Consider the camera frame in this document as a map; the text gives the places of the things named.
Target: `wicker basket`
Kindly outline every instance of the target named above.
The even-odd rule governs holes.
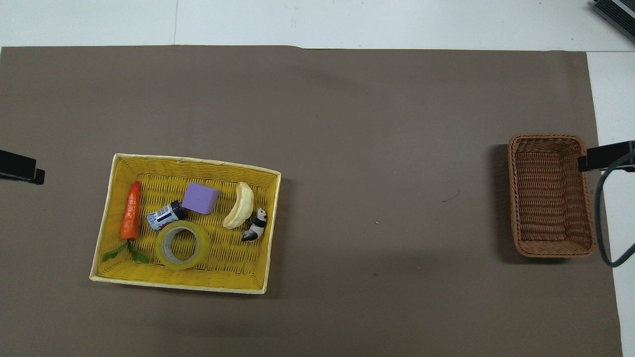
[[[234,293],[265,293],[269,277],[271,240],[276,222],[280,173],[265,168],[192,158],[115,154],[102,226],[97,239],[90,279],[132,285],[160,286],[192,290]],[[163,266],[154,255],[158,233],[141,219],[140,237],[135,247],[149,258],[150,264],[132,261],[122,252],[102,262],[104,253],[121,245],[119,229],[132,183],[141,181],[142,217],[162,206],[183,199],[189,182],[215,187],[221,191],[214,212],[201,215],[191,212],[188,221],[207,229],[212,248],[206,260],[192,269],[175,271]],[[255,242],[241,242],[242,228],[225,229],[223,218],[236,199],[236,184],[246,182],[254,193],[254,206],[269,216],[262,237]],[[173,251],[187,256],[194,251],[193,239],[176,239]]]
[[[573,135],[517,135],[509,142],[512,233],[527,257],[584,257],[595,249],[586,155]]]

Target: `black device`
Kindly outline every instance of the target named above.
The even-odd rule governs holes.
[[[635,0],[596,0],[591,9],[635,42]]]
[[[585,156],[578,158],[578,169],[581,172],[606,170],[615,160],[633,151],[635,151],[635,140],[592,147],[587,150]],[[615,169],[635,172],[635,159],[630,159]]]
[[[602,260],[610,267],[618,267],[635,253],[635,244],[631,245],[617,260],[611,261],[602,238],[602,221],[600,203],[602,202],[602,188],[608,175],[614,170],[635,172],[635,140],[619,142],[616,144],[592,147],[587,154],[578,158],[578,170],[581,172],[591,170],[603,170],[595,192],[594,216],[598,249]]]
[[[35,159],[0,150],[0,179],[41,185],[44,183],[44,170],[36,168]]]

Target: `black cable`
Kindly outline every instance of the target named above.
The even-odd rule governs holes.
[[[608,174],[611,173],[611,171],[615,170],[618,166],[624,164],[626,161],[632,158],[635,158],[635,151],[622,156],[621,158],[615,160],[612,164],[610,164],[606,168],[604,173],[602,173],[602,176],[599,178],[598,188],[596,189],[594,207],[595,207],[596,236],[598,237],[598,248],[599,248],[600,255],[602,255],[602,259],[604,260],[606,265],[610,267],[618,267],[622,265],[622,263],[624,263],[628,258],[630,258],[631,255],[635,253],[635,243],[633,243],[633,245],[631,245],[631,247],[628,248],[626,252],[624,252],[624,254],[622,254],[615,262],[612,262],[606,255],[606,248],[604,247],[604,241],[602,240],[602,225],[601,225],[602,222],[600,221],[600,202],[602,200],[602,187],[604,187],[604,181],[606,181],[606,178],[608,177]]]

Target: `brown wicker basket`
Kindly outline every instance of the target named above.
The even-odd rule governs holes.
[[[574,135],[516,135],[509,141],[509,191],[516,249],[527,257],[584,257],[595,249],[586,155]]]

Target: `basket rim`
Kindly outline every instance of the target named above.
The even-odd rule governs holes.
[[[105,231],[105,223],[106,217],[108,216],[108,207],[110,204],[111,197],[111,189],[112,184],[114,182],[115,171],[117,168],[117,164],[124,158],[153,158],[153,159],[167,159],[167,160],[175,160],[175,161],[190,161],[195,163],[206,163],[211,165],[227,165],[227,166],[236,166],[241,168],[247,168],[251,170],[261,171],[271,173],[276,176],[276,193],[274,195],[274,208],[273,212],[269,214],[269,226],[271,227],[269,230],[269,243],[267,244],[267,264],[265,266],[265,275],[264,282],[262,284],[261,289],[230,289],[230,288],[213,288],[208,286],[194,286],[194,285],[174,285],[174,284],[166,284],[166,283],[151,283],[147,281],[138,281],[138,280],[122,280],[115,278],[106,278],[103,276],[99,276],[97,273],[97,266],[99,264],[99,246],[104,238]],[[106,283],[119,283],[119,284],[127,284],[127,285],[139,285],[139,286],[153,286],[159,288],[176,288],[176,289],[186,289],[186,290],[202,290],[202,291],[210,291],[210,292],[230,292],[230,293],[247,293],[247,294],[264,294],[267,291],[267,285],[269,283],[269,268],[271,265],[271,247],[273,241],[273,232],[275,230],[276,225],[276,215],[277,215],[277,204],[278,204],[278,196],[280,193],[280,183],[282,181],[282,174],[278,171],[271,170],[268,168],[263,168],[259,166],[239,164],[239,163],[231,163],[228,161],[219,161],[219,160],[210,160],[210,159],[198,159],[198,158],[189,158],[184,156],[167,156],[167,155],[145,155],[145,154],[123,154],[123,153],[115,153],[112,157],[112,166],[110,168],[110,178],[108,180],[108,192],[106,193],[106,200],[104,204],[104,214],[102,215],[102,222],[99,228],[99,234],[97,236],[97,243],[95,245],[95,253],[93,255],[93,264],[90,269],[90,275],[88,278],[92,281],[103,281]]]
[[[587,185],[587,177],[584,172],[580,172],[582,176],[582,189],[587,194],[584,195],[584,205],[585,205],[585,213],[587,217],[587,221],[589,223],[589,232],[591,236],[591,245],[588,250],[582,253],[571,253],[571,254],[553,254],[553,253],[534,253],[528,252],[523,249],[520,245],[521,237],[520,237],[520,212],[518,209],[517,201],[519,200],[518,193],[518,184],[517,184],[517,167],[516,167],[516,157],[515,153],[517,153],[518,142],[522,139],[570,139],[576,141],[576,143],[580,146],[580,155],[583,156],[586,154],[586,145],[582,138],[577,135],[570,134],[542,134],[542,133],[531,133],[531,134],[518,134],[513,136],[509,140],[509,145],[507,146],[507,162],[509,169],[509,196],[510,196],[510,209],[511,209],[511,228],[512,228],[512,236],[514,238],[514,246],[516,250],[524,255],[525,257],[538,257],[538,258],[574,258],[574,257],[588,257],[595,252],[596,247],[596,239],[595,239],[595,230],[593,229],[593,223],[591,220],[591,206],[589,203],[589,189]]]

